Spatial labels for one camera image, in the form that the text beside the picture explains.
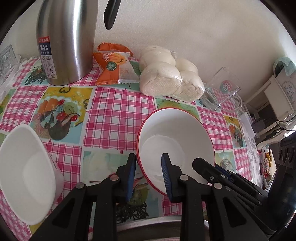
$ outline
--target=steamed bun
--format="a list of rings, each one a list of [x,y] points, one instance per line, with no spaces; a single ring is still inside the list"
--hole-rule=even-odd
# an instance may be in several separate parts
[[[148,65],[140,76],[140,91],[148,96],[169,96],[177,91],[181,75],[176,67],[166,62]]]
[[[144,48],[141,53],[140,53],[140,58],[142,58],[142,56],[152,50],[158,50],[158,51],[161,51],[161,52],[166,52],[166,53],[170,53],[170,51],[166,48],[163,48],[163,47],[160,47],[160,46],[157,46],[157,45],[150,45],[150,46],[147,46],[146,48]]]
[[[176,68],[181,72],[184,70],[190,70],[194,73],[198,74],[197,67],[191,63],[189,60],[184,58],[178,58],[176,59]]]
[[[200,77],[193,71],[185,70],[181,71],[182,83],[177,91],[171,95],[173,98],[185,101],[193,102],[199,99],[205,92],[205,87]]]
[[[142,72],[148,65],[155,62],[166,62],[171,64],[173,67],[176,65],[176,60],[169,52],[163,52],[161,50],[152,50],[145,53],[140,58],[139,69]]]

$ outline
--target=snack bag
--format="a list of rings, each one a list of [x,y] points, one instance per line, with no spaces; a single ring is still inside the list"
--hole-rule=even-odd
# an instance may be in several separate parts
[[[101,53],[118,53],[118,52],[129,52],[130,57],[133,57],[132,51],[129,50],[128,47],[121,45],[121,44],[113,44],[113,43],[105,43],[102,42],[98,46],[98,51]]]
[[[139,82],[133,66],[128,60],[130,53],[93,53],[99,64],[100,76],[96,85],[128,84]]]

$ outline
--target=table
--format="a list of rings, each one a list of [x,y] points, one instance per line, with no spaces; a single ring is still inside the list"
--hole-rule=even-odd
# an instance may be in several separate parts
[[[141,123],[153,111],[177,107],[195,116],[208,131],[215,149],[216,163],[260,185],[259,156],[235,113],[211,111],[200,100],[184,103],[172,98],[154,98],[139,91],[139,84],[95,86],[98,64],[80,81],[68,86],[50,86],[41,61],[32,57],[23,62],[15,83],[0,107],[0,144],[17,125],[30,125],[57,162],[65,177],[61,196],[52,210],[79,181],[100,183],[135,153]],[[50,120],[52,106],[56,113]],[[226,103],[225,108],[233,108]],[[63,126],[57,121],[70,114]],[[117,208],[118,223],[139,218],[180,215],[181,204],[172,204],[154,190],[136,169],[134,195],[127,205]],[[9,208],[0,190],[0,213],[20,241],[27,241],[38,226],[28,226]]]

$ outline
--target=glass mug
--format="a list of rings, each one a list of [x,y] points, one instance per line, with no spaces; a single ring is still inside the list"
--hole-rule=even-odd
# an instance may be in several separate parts
[[[206,84],[205,93],[200,99],[211,110],[219,108],[227,112],[236,112],[242,107],[242,99],[237,95],[240,91],[237,84],[239,84],[239,79],[228,68],[222,67]]]
[[[12,45],[9,45],[0,53],[0,85],[4,83],[16,64],[15,53]]]

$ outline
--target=metal pot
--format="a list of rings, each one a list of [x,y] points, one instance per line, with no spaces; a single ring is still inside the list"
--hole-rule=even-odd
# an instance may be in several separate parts
[[[67,85],[92,68],[98,1],[44,0],[37,43],[47,80]]]
[[[210,240],[209,225],[206,220],[205,236]],[[118,241],[179,240],[181,216],[166,216],[142,219],[117,225]]]

